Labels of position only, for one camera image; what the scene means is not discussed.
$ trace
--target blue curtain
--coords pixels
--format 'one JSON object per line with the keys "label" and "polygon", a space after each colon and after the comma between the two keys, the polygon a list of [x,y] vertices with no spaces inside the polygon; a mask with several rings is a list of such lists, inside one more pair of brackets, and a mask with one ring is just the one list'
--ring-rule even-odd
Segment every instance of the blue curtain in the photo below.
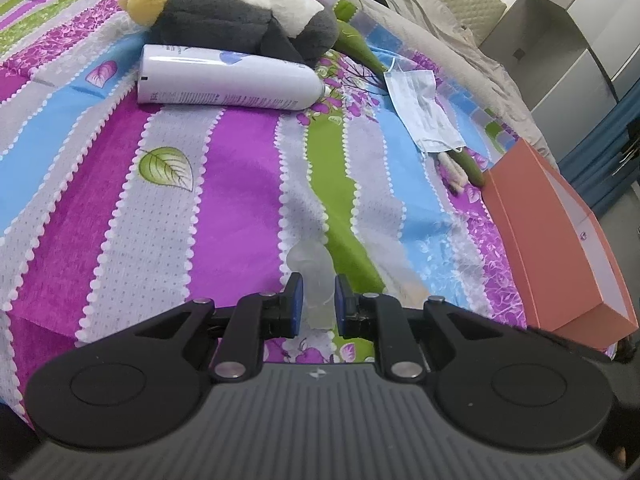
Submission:
{"label": "blue curtain", "polygon": [[640,117],[640,81],[558,166],[596,216],[601,217],[640,176],[638,158],[615,175],[629,141],[627,126]]}

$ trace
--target colorful striped bed sheet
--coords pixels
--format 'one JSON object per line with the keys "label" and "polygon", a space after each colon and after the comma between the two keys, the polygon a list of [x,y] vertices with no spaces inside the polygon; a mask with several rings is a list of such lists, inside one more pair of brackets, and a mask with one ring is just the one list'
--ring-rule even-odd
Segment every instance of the colorful striped bed sheet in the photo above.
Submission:
{"label": "colorful striped bed sheet", "polygon": [[[321,0],[385,62],[433,70],[438,102],[482,168],[517,138],[473,96],[347,0]],[[431,294],[523,326],[502,241],[478,189],[453,196],[362,66],[329,51],[331,89],[300,113],[139,106],[145,31],[116,0],[0,7],[0,398],[24,414],[54,356],[183,303],[280,290],[287,251],[324,242],[357,292],[413,272]],[[150,178],[171,153],[187,178]],[[372,345],[303,327],[272,362],[372,360]]]}

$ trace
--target blue face mask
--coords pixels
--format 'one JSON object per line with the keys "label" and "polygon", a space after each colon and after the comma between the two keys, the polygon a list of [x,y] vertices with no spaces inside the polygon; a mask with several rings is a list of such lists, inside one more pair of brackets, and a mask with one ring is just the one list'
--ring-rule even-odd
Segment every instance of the blue face mask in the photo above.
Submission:
{"label": "blue face mask", "polygon": [[436,79],[431,70],[403,72],[394,59],[385,81],[396,113],[423,155],[465,146],[436,102]]}

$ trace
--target stuffed penguin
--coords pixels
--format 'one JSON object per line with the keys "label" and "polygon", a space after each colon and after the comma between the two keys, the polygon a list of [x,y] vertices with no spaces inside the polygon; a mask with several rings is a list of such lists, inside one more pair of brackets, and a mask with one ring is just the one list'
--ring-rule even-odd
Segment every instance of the stuffed penguin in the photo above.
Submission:
{"label": "stuffed penguin", "polygon": [[338,39],[317,0],[119,0],[152,43],[233,50],[314,67]]}

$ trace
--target pink box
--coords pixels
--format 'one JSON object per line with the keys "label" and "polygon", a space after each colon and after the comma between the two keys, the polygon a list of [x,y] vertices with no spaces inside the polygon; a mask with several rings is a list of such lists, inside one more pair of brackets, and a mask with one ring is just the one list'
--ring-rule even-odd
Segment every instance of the pink box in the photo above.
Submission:
{"label": "pink box", "polygon": [[604,232],[558,171],[521,139],[484,175],[527,323],[598,349],[637,330]]}

